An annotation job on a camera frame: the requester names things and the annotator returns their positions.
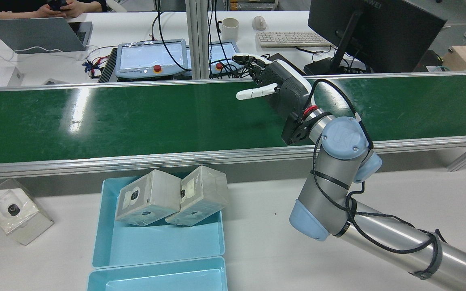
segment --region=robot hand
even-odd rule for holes
[[[270,61],[258,55],[239,53],[233,55],[233,61],[244,65],[253,80],[262,86],[238,92],[237,99],[266,96],[269,105],[286,120],[283,141],[293,144],[308,138],[310,127],[318,120],[305,120],[311,112],[318,110],[310,83],[281,60]]]
[[[284,119],[290,114],[301,118],[309,106],[315,105],[313,99],[309,101],[310,83],[284,61],[245,53],[233,55],[233,61],[244,65],[253,80],[262,86],[238,92],[237,99],[266,96],[270,106]]]

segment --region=metal pole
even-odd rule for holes
[[[193,79],[209,79],[207,1],[186,0],[186,19]]]
[[[357,211],[380,213],[360,202],[357,202]],[[355,220],[369,236],[394,249],[410,249],[429,239],[423,232],[387,217],[356,215]],[[432,245],[411,254],[385,251],[361,236],[353,225],[340,238],[409,273],[426,269],[433,256]],[[425,281],[447,290],[466,291],[466,253],[444,242],[441,242],[441,246],[442,263],[432,277]]]

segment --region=light blue tray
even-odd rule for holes
[[[103,182],[93,253],[95,269],[224,254],[222,212],[215,213],[192,227],[168,224],[164,219],[150,226],[133,226],[114,221],[120,189],[138,178],[118,177]]]
[[[87,291],[227,291],[222,257],[98,269]]]

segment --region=white mug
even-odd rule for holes
[[[217,30],[220,32],[220,40],[232,39],[238,40],[238,26],[239,22],[235,18],[225,18],[217,22]]]

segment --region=white box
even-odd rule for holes
[[[28,245],[53,225],[19,182],[9,179],[0,184],[0,227],[21,245]]]
[[[193,226],[228,205],[226,174],[200,166],[186,176],[181,186],[181,210],[166,222]]]
[[[146,226],[181,208],[181,179],[153,170],[120,190],[117,221]]]
[[[0,87],[18,87],[23,82],[23,74],[17,67],[0,67]]]

